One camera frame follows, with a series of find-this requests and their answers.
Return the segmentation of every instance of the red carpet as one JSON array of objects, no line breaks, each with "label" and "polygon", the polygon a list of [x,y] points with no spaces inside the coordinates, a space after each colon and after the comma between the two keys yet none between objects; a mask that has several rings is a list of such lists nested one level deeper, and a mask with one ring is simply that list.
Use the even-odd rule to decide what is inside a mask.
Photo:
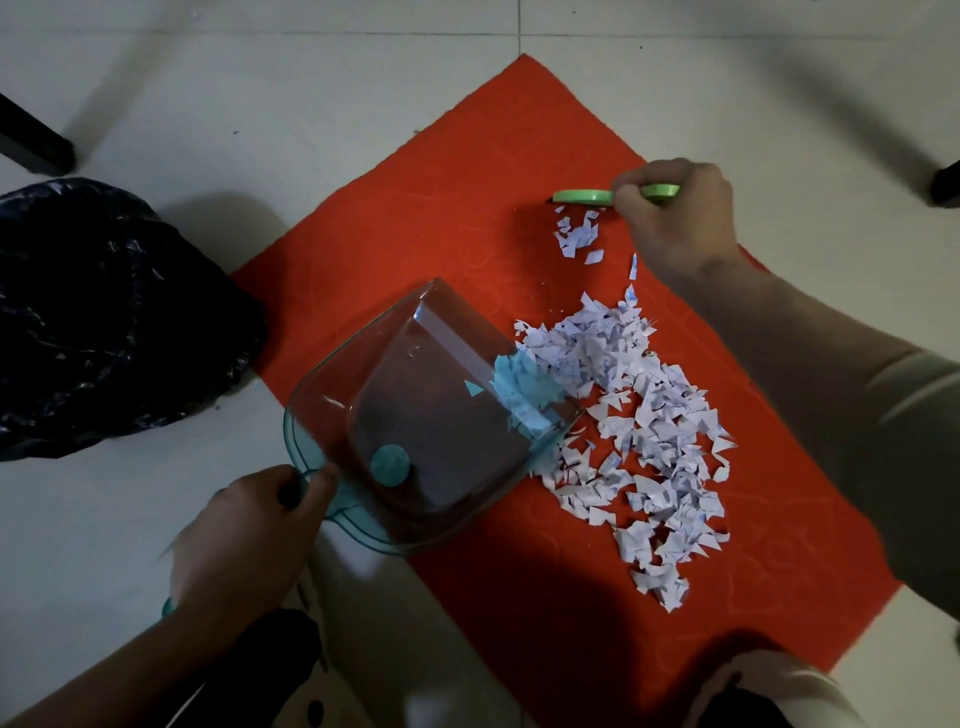
[{"label": "red carpet", "polygon": [[[579,309],[585,289],[615,302],[633,251],[622,221],[602,215],[606,257],[585,266],[561,257],[543,200],[606,187],[642,162],[519,59],[237,272],[270,312],[258,372],[286,402],[334,347],[436,276],[510,333],[515,318],[550,325]],[[543,728],[669,724],[702,674],[744,646],[776,643],[828,669],[897,588],[873,529],[713,332],[642,267],[636,293],[658,322],[651,347],[709,390],[739,445],[717,486],[732,540],[683,565],[684,606],[668,615],[635,591],[610,530],[575,520],[532,481],[412,560]]]}]

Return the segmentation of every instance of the dustpan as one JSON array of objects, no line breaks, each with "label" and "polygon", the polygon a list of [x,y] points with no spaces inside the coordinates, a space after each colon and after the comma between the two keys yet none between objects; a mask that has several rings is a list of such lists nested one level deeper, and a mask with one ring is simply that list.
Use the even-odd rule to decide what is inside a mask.
[{"label": "dustpan", "polygon": [[434,279],[309,372],[283,428],[304,476],[340,468],[327,517],[364,546],[410,555],[506,495],[582,411]]}]

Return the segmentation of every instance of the black trash bag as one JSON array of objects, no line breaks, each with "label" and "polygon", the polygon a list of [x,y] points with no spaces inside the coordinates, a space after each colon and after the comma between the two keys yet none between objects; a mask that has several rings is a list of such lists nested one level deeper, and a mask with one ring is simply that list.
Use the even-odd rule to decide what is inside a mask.
[{"label": "black trash bag", "polygon": [[163,427],[236,384],[263,307],[129,192],[0,197],[0,460]]}]

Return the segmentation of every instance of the small brush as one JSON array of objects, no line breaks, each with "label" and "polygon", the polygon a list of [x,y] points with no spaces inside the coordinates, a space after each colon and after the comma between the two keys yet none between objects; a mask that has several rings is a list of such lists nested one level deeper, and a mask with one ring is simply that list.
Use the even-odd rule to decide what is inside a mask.
[{"label": "small brush", "polygon": [[[646,184],[640,188],[640,194],[654,205],[666,205],[680,192],[678,184]],[[586,205],[590,207],[612,207],[613,193],[609,189],[561,189],[553,193],[548,203],[558,205]]]}]

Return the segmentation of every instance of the human hand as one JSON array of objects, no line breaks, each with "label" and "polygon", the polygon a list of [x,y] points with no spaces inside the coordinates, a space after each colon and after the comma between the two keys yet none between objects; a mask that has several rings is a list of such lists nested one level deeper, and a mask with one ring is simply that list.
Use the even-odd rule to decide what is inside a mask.
[{"label": "human hand", "polygon": [[[666,206],[643,199],[645,184],[678,184]],[[661,159],[625,172],[612,185],[613,205],[630,226],[634,245],[654,275],[668,285],[694,278],[722,262],[742,262],[733,229],[733,187],[715,164]]]},{"label": "human hand", "polygon": [[279,606],[293,588],[337,490],[332,465],[314,473],[300,505],[280,489],[299,477],[289,465],[244,475],[217,491],[174,542],[170,596],[233,637]]}]

